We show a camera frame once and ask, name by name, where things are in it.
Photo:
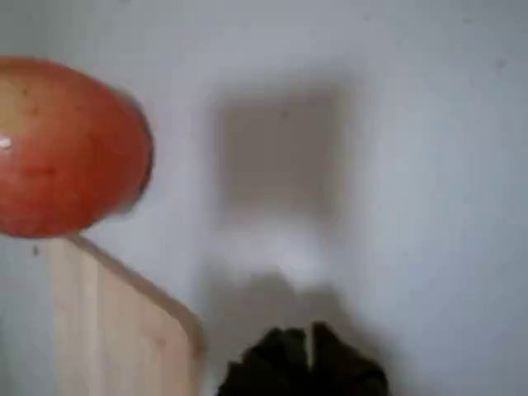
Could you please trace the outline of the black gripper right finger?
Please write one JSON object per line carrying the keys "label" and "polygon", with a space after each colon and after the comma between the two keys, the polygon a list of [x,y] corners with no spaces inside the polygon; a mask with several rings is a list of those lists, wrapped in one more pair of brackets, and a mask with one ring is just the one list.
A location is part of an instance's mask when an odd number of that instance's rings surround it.
{"label": "black gripper right finger", "polygon": [[313,364],[310,378],[314,395],[372,395],[389,393],[383,367],[344,342],[326,323],[313,331]]}

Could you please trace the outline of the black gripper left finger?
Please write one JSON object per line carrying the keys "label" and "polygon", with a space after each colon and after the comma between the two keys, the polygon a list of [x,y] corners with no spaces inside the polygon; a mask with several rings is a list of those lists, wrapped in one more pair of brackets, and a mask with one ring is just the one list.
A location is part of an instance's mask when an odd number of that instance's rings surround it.
{"label": "black gripper left finger", "polygon": [[301,328],[273,328],[231,361],[218,395],[306,395],[309,360]]}

